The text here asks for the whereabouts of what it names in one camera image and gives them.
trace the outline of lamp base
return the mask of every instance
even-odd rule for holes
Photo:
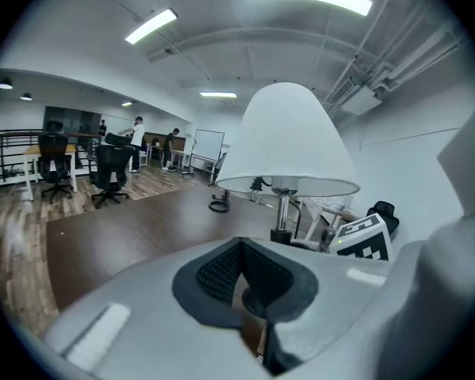
[[[290,245],[292,232],[287,230],[271,230],[271,241],[284,245]]]

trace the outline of mesh chair back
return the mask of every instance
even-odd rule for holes
[[[125,168],[134,153],[131,146],[99,145],[95,149],[97,156],[97,187],[103,190],[111,188],[111,175],[116,173],[116,186],[113,190],[120,190],[127,183]]]
[[[61,180],[68,174],[65,151],[69,139],[58,132],[46,132],[39,135],[39,173],[47,181]],[[51,161],[56,171],[51,172]]]

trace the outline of black office chair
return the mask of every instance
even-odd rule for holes
[[[399,219],[394,217],[394,205],[387,203],[386,201],[378,201],[374,207],[367,211],[366,215],[378,214],[382,217],[383,221],[387,225],[387,231],[389,236],[396,230],[399,225]]]
[[[108,136],[106,136],[105,142],[109,141],[112,141],[112,137],[108,139]],[[97,146],[95,149],[97,171],[91,172],[89,175],[91,183],[102,189],[102,192],[92,195],[92,200],[102,197],[95,208],[100,208],[106,199],[120,203],[116,197],[125,196],[125,198],[129,198],[127,193],[121,193],[120,190],[127,183],[125,169],[133,153],[134,148],[132,146]]]
[[[227,152],[225,152],[222,157],[215,163],[215,175],[213,176],[213,181],[208,184],[208,186],[214,186],[216,182],[216,178],[219,176],[220,169],[222,168],[223,161],[225,161],[225,156],[227,155]]]
[[[56,193],[64,192],[72,198],[72,195],[65,188],[72,188],[70,184],[60,184],[69,177],[69,162],[65,155],[69,139],[58,132],[45,132],[39,135],[39,173],[48,183],[55,185],[41,192],[42,197],[47,192],[51,192],[49,202],[53,204],[53,197]],[[51,171],[51,162],[55,163],[55,170]]]

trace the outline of person in dark clothes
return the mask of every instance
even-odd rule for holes
[[[108,128],[105,126],[105,121],[102,120],[102,124],[98,128],[98,133],[102,136],[105,136],[105,132],[108,130]]]
[[[180,133],[180,130],[177,128],[174,128],[173,132],[171,132],[169,135],[167,135],[167,138],[164,141],[164,167],[162,167],[162,170],[167,170],[167,161],[171,160],[171,155],[173,154],[173,140],[176,135]]]

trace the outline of air vent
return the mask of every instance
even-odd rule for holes
[[[332,95],[330,101],[333,104],[338,102],[340,99],[344,98],[344,96],[349,94],[355,86],[356,84],[351,79],[347,79],[347,81]]]
[[[370,111],[372,108],[375,108],[377,105],[380,105],[382,102],[374,96],[374,91],[364,86],[362,89],[359,89],[352,97],[346,100],[341,108],[345,112],[351,112],[356,116],[360,116],[365,112]]]

